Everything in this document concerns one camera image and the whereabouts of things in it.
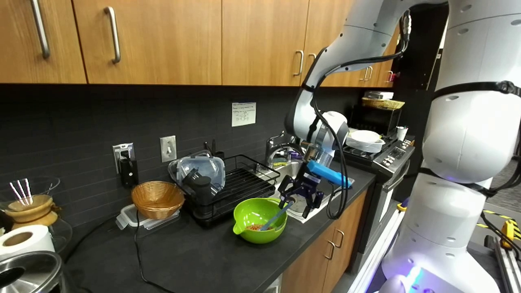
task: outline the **lower cabinet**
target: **lower cabinet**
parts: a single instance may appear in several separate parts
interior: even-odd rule
[[[360,194],[284,273],[284,293],[329,293],[345,272],[367,192]]]

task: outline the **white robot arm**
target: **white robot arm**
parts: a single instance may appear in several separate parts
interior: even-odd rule
[[[342,34],[326,47],[305,80],[293,114],[293,130],[308,135],[318,111],[315,90],[342,70],[375,62],[388,46],[398,21],[419,3],[445,0],[357,0]],[[443,59],[422,151],[433,174],[419,174],[401,233],[383,262],[398,291],[499,291],[492,277],[466,247],[485,205],[485,195],[468,187],[487,187],[512,160],[521,122],[521,2],[448,0],[450,21]],[[347,120],[324,112],[344,142]],[[316,132],[319,163],[329,166],[331,130]],[[422,282],[412,280],[422,272]]]

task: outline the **wooden bowl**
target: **wooden bowl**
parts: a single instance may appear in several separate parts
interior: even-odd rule
[[[184,192],[173,182],[148,181],[132,189],[132,202],[140,215],[165,220],[184,203]]]
[[[31,205],[23,205],[20,200],[8,203],[2,212],[15,223],[33,221],[48,215],[52,208],[52,197],[46,194],[33,195]]]

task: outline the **paper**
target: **paper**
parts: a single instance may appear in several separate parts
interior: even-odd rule
[[[258,103],[232,103],[232,127],[258,122]]]

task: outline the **kitchen counter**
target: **kitchen counter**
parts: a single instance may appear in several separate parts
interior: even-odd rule
[[[349,168],[355,179],[349,203],[375,176]],[[332,223],[328,208],[305,225],[288,218],[284,234],[254,246],[232,233],[233,218],[204,228],[189,212],[173,223],[140,234],[108,221],[70,256],[72,282],[90,291],[264,291]]]

